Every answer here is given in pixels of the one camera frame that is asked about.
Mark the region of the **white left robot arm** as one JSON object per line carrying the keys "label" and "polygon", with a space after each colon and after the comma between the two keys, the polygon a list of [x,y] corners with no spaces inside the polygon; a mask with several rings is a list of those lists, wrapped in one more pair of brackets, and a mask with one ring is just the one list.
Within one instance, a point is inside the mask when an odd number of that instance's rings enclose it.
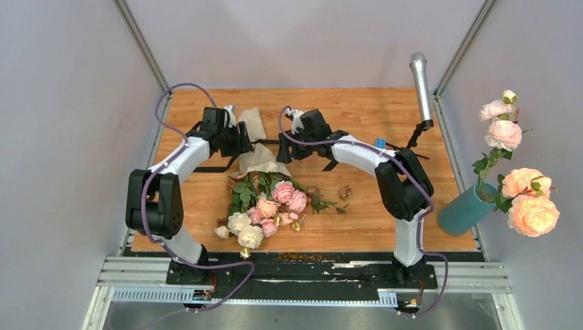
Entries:
{"label": "white left robot arm", "polygon": [[213,154],[235,160],[250,152],[246,124],[235,116],[236,108],[206,107],[201,121],[183,135],[180,145],[166,158],[146,170],[129,175],[125,223],[159,243],[194,284],[210,277],[206,248],[194,240],[184,225],[181,186]]}

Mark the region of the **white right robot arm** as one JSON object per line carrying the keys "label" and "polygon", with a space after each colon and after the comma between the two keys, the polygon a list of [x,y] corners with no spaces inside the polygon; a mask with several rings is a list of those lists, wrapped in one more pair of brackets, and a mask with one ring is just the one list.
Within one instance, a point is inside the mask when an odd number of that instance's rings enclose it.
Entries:
{"label": "white right robot arm", "polygon": [[346,131],[333,131],[318,109],[308,112],[284,107],[278,119],[291,120],[291,129],[279,133],[278,162],[289,164],[311,155],[328,159],[329,168],[346,164],[373,176],[382,203],[395,219],[397,264],[394,281],[410,287],[419,280],[417,266],[424,258],[422,225],[435,208],[434,188],[418,157],[408,148],[398,151],[367,144]]}

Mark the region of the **rose bouquet with green leaves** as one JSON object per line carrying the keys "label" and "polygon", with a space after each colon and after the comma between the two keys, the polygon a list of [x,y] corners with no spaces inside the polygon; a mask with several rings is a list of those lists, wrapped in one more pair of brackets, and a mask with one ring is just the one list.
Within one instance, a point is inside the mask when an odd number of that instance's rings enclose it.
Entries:
{"label": "rose bouquet with green leaves", "polygon": [[231,176],[228,191],[229,213],[217,221],[214,233],[221,239],[235,239],[243,260],[280,230],[301,231],[307,211],[314,215],[347,213],[346,195],[339,194],[339,201],[328,200],[319,187],[301,184],[277,172],[252,171]]}

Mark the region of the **brown kraft wrapping paper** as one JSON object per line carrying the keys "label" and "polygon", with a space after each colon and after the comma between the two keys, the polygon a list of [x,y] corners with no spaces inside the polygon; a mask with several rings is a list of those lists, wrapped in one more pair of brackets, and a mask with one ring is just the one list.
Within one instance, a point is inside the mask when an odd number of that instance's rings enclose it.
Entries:
{"label": "brown kraft wrapping paper", "polygon": [[[267,138],[258,107],[244,110],[239,116],[240,121],[245,123],[251,142]],[[277,162],[275,154],[262,142],[256,143],[253,151],[239,156],[239,170],[231,173],[229,177],[240,179],[254,171],[291,175],[286,165]]]}

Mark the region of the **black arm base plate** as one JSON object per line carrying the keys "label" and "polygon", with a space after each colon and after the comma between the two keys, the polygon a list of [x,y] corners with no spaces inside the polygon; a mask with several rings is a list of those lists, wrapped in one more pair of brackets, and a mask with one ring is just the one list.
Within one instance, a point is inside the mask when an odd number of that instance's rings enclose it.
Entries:
{"label": "black arm base plate", "polygon": [[165,282],[212,291],[213,298],[372,299],[379,289],[420,294],[438,287],[433,266],[406,270],[391,252],[259,252],[252,266],[234,252],[211,252],[202,270],[171,261]]}

